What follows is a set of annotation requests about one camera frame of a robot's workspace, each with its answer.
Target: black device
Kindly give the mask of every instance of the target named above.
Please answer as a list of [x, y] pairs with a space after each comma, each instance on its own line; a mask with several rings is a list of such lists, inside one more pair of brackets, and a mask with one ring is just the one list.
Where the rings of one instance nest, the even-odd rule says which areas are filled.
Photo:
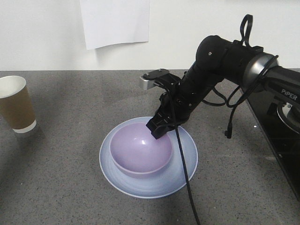
[[[230, 105], [227, 101], [227, 106], [233, 111], [252, 92], [262, 90], [273, 93], [282, 104], [290, 103], [295, 109], [300, 108], [300, 73], [279, 66], [278, 56], [265, 53], [262, 47], [249, 45], [252, 20], [252, 15], [244, 17], [240, 26], [241, 41], [206, 37], [197, 49], [194, 64], [182, 79], [166, 69], [141, 76], [144, 89], [160, 86], [167, 88], [172, 96], [170, 98], [166, 93], [160, 96], [160, 107], [146, 125], [156, 139], [174, 129], [170, 101], [174, 105], [177, 125], [183, 124], [215, 85], [224, 79], [239, 85], [244, 91], [236, 104]], [[231, 138], [231, 132], [232, 124], [229, 123], [225, 135]]]
[[[197, 49], [194, 64], [182, 79], [166, 69], [142, 75], [140, 86], [143, 89], [158, 86], [167, 91], [160, 96], [161, 104], [146, 126], [158, 139], [185, 123], [201, 102], [227, 105], [232, 113], [225, 135], [231, 138], [234, 111], [247, 99], [300, 200], [300, 73], [279, 66], [277, 55], [265, 53], [260, 46], [250, 46], [252, 21], [252, 15], [244, 17], [240, 26], [241, 41], [206, 37]], [[238, 85], [228, 99], [214, 88], [224, 79]], [[231, 105], [231, 97], [240, 88], [242, 96]], [[204, 100], [212, 90], [225, 100], [223, 104]]]

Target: cable loop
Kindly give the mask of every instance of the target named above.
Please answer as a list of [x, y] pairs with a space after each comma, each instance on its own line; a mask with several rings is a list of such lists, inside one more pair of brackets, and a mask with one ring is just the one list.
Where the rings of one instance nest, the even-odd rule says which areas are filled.
[[242, 36], [242, 40], [240, 41], [240, 43], [243, 44], [245, 42], [245, 45], [248, 48], [251, 48], [251, 46], [249, 45], [249, 38], [252, 29], [252, 24], [253, 24], [253, 16], [249, 14], [245, 15], [244, 19], [242, 20], [242, 23], [240, 24], [240, 34]]

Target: bowl rim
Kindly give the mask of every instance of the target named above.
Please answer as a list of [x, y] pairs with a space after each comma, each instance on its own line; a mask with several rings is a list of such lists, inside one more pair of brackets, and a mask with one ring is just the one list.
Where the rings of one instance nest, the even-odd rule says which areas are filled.
[[170, 154], [169, 158], [166, 160], [166, 163], [164, 163], [164, 164], [161, 165], [160, 167], [156, 168], [155, 170], [146, 171], [146, 172], [136, 172], [136, 171], [129, 170], [129, 169], [127, 169], [127, 168], [121, 166], [121, 165], [114, 159], [114, 157], [113, 157], [113, 155], [112, 155], [111, 144], [112, 144], [113, 137], [117, 134], [117, 132], [118, 132], [119, 130], [121, 130], [122, 128], [125, 128], [125, 127], [130, 126], [130, 125], [133, 125], [133, 124], [138, 124], [138, 123], [147, 124], [146, 122], [136, 122], [136, 123], [131, 123], [131, 124], [127, 124], [127, 125], [125, 125], [125, 126], [123, 126], [123, 127], [119, 127], [119, 128], [115, 131], [115, 133], [112, 135], [111, 139], [109, 140], [109, 153], [110, 153], [111, 159], [113, 160], [113, 162], [115, 163], [115, 165], [116, 165], [118, 168], [120, 168], [121, 170], [123, 170], [123, 171], [125, 171], [125, 172], [127, 172], [127, 173], [130, 173], [130, 174], [133, 174], [133, 175], [150, 175], [150, 174], [152, 174], [152, 173], [156, 173], [157, 171], [163, 169], [163, 168], [164, 168], [165, 166], [167, 166], [167, 165], [169, 164], [169, 162], [171, 161], [171, 158], [172, 158], [172, 156], [173, 156], [173, 146], [172, 146], [171, 139], [170, 139], [170, 137], [169, 137], [169, 135], [168, 135], [167, 133], [166, 133], [165, 135], [167, 135], [168, 140], [169, 140], [169, 142], [170, 142], [170, 144], [171, 144], [171, 154]]

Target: white wall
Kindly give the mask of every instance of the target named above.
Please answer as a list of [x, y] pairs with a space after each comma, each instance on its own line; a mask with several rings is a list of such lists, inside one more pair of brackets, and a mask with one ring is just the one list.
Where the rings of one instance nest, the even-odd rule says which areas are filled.
[[208, 35], [240, 40], [300, 68], [299, 0], [151, 0], [149, 42], [86, 50], [79, 0], [2, 0], [0, 70], [186, 69]]

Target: disposable coffee cup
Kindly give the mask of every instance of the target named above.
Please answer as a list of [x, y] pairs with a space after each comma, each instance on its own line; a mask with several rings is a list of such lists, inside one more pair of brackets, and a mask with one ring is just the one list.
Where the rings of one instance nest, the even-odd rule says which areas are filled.
[[36, 117], [23, 77], [0, 78], [0, 114], [16, 133], [29, 132], [36, 126]]

